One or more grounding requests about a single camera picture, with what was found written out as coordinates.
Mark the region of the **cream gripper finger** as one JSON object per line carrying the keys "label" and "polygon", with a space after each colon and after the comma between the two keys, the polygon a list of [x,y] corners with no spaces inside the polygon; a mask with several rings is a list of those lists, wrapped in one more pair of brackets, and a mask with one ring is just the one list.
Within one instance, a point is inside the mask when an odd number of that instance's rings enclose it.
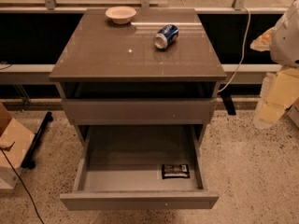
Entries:
{"label": "cream gripper finger", "polygon": [[251,42],[250,48],[260,52],[269,51],[271,49],[272,36],[274,31],[275,28],[272,27],[263,32],[260,36],[258,36]]}
{"label": "cream gripper finger", "polygon": [[299,98],[299,70],[284,68],[267,73],[263,79],[260,100],[255,109],[253,124],[267,129],[276,124]]}

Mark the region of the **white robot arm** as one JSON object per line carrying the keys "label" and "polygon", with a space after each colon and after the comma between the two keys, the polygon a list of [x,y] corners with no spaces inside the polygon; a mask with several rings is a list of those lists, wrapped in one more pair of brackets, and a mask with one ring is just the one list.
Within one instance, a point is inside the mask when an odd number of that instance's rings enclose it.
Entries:
{"label": "white robot arm", "polygon": [[273,62],[281,65],[263,79],[254,126],[267,129],[277,123],[299,98],[299,0],[295,0],[276,25],[256,38],[250,48],[270,51]]}

